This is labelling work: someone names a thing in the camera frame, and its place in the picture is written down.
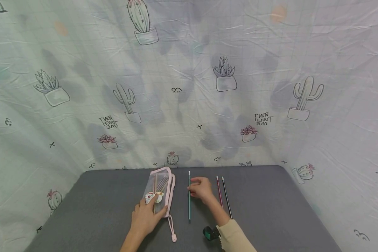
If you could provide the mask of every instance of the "transparent pencil case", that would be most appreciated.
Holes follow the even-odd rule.
[[[174,232],[174,224],[172,216],[170,215],[171,203],[175,188],[175,175],[171,173],[169,167],[163,167],[158,170],[150,172],[150,177],[144,190],[143,198],[148,204],[151,199],[158,194],[158,199],[154,204],[154,213],[159,213],[166,205],[168,205],[167,212],[163,218],[168,218],[169,227],[171,229],[172,241],[176,242],[176,234]]]

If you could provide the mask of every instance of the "succulent drawing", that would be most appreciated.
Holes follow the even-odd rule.
[[[256,130],[256,128],[252,127],[251,125],[246,126],[240,132],[240,134],[242,135],[242,141],[244,143],[255,139],[258,133],[259,132]]]
[[[116,149],[118,144],[116,143],[115,138],[116,137],[111,137],[110,135],[102,135],[98,138],[98,142],[102,143],[102,146],[105,149]]]
[[[52,191],[52,189],[51,189],[46,197],[49,198],[48,199],[48,205],[51,209],[50,213],[53,213],[53,211],[56,210],[57,207],[59,207],[59,205],[61,204],[62,195],[58,191]]]
[[[177,168],[178,160],[179,156],[175,154],[175,151],[171,151],[166,158],[165,166],[168,166],[170,168]]]
[[[213,67],[216,75],[216,89],[219,92],[237,89],[237,81],[234,78],[235,67],[228,64],[227,57],[220,58],[218,66]]]
[[[136,39],[141,45],[149,45],[158,41],[155,27],[151,27],[147,5],[142,0],[128,0],[127,11],[136,31]]]
[[[309,117],[309,110],[305,109],[305,106],[307,104],[307,101],[315,101],[319,99],[323,92],[323,85],[319,85],[316,89],[315,93],[313,93],[313,87],[314,87],[314,78],[312,76],[309,76],[303,85],[302,90],[301,83],[296,83],[294,86],[294,97],[299,99],[297,107],[296,108],[289,108],[288,112],[288,118],[295,119],[295,120],[307,120]]]
[[[118,101],[126,107],[127,112],[125,112],[125,114],[128,120],[137,124],[141,123],[140,115],[138,113],[134,113],[132,107],[130,106],[131,104],[136,102],[136,98],[134,96],[133,91],[130,88],[127,90],[130,96],[128,98],[125,89],[122,87],[122,85],[116,83],[116,89],[117,90],[114,90],[114,95],[116,96]]]
[[[292,170],[293,175],[295,176],[298,183],[305,183],[304,180],[310,180],[314,177],[315,167],[312,164],[301,166],[300,168],[294,168]]]
[[[34,85],[34,88],[45,95],[46,101],[52,107],[56,107],[62,103],[70,101],[70,96],[67,92],[59,86],[59,81],[56,76],[52,77],[41,71],[35,74],[39,84]]]

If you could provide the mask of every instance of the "gray tabletop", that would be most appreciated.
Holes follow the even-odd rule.
[[[171,169],[176,186],[171,206],[176,243],[167,219],[147,236],[140,252],[221,251],[202,230],[215,221],[200,201],[192,201],[188,222],[188,171],[208,177],[218,195],[224,176],[233,218],[258,252],[340,252],[290,176],[280,166]],[[134,205],[143,196],[151,170],[94,170],[81,175],[26,252],[119,252]]]

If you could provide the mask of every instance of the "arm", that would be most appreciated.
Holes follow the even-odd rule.
[[[200,198],[210,209],[216,220],[217,228],[221,235],[221,247],[226,252],[256,252],[237,222],[229,218],[213,195],[212,186],[208,178],[197,177],[192,178],[191,181],[194,182],[188,187],[191,191],[191,196]]]
[[[146,201],[141,199],[140,204],[136,205],[132,213],[129,233],[120,248],[120,252],[136,252],[147,234],[154,230],[162,216],[165,215],[168,206],[165,206],[157,214],[153,213],[153,206],[157,198],[158,194],[151,199],[149,204],[146,205]]]

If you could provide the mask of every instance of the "pencil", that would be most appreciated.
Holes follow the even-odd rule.
[[[221,191],[220,191],[220,182],[218,182],[218,176],[216,176],[217,180],[217,187],[218,187],[218,196],[220,196],[220,204],[223,206],[223,199],[221,198]]]
[[[230,212],[230,217],[232,218],[230,203],[228,201],[228,196],[227,196],[227,190],[225,188],[224,177],[221,177],[221,180],[223,181],[223,187],[224,187],[225,199],[227,200],[228,211]]]
[[[189,171],[189,184],[188,184],[188,186],[190,186],[190,171]],[[189,191],[189,223],[190,223],[190,201],[191,201],[191,199],[190,199],[190,191]]]

